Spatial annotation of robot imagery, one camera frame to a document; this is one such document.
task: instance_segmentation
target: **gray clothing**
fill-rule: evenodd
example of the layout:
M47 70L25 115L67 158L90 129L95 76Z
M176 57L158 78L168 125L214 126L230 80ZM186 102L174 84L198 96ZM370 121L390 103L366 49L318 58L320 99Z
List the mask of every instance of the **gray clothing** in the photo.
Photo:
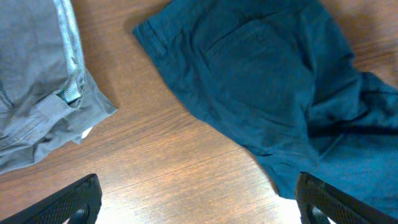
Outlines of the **gray clothing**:
M69 0L0 1L0 174L116 112L85 68Z

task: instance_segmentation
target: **garment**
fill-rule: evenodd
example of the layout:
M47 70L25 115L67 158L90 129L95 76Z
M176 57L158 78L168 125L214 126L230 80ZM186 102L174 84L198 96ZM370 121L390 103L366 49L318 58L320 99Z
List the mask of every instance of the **garment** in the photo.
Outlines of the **garment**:
M0 1L0 174L116 112L85 68L69 0Z
M398 92L352 65L315 0L174 0L133 30L196 118L252 152L279 195L299 172L398 217Z

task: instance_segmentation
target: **wooden surface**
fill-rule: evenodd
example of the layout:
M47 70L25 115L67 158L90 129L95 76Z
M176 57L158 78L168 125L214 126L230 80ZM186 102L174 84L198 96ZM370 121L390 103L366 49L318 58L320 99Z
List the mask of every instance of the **wooden surface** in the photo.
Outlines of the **wooden surface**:
M398 86L398 1L324 0L356 65ZM193 118L164 85L131 29L167 1L73 1L88 69L119 108L82 145L0 176L0 220L97 173L97 223L300 223L241 147Z

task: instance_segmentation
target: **wooden floor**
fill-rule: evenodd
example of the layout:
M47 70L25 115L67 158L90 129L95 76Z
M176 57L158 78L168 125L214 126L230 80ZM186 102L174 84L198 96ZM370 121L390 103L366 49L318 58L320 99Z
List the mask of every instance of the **wooden floor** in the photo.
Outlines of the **wooden floor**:
M398 86L397 0L324 0L357 53L356 66ZM161 0L73 1L86 65L119 108L82 145L0 176L0 220L97 173L97 223L300 223L252 157L193 118L131 35Z

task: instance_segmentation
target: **wooden table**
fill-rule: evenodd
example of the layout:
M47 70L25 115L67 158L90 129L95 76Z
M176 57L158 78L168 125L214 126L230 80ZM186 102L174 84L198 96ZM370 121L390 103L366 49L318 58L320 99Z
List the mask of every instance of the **wooden table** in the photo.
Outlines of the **wooden table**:
M357 67L398 86L398 1L324 0ZM119 108L82 145L0 176L0 220L97 173L97 223L300 223L245 149L191 116L167 89L132 28L162 0L73 1L86 66Z

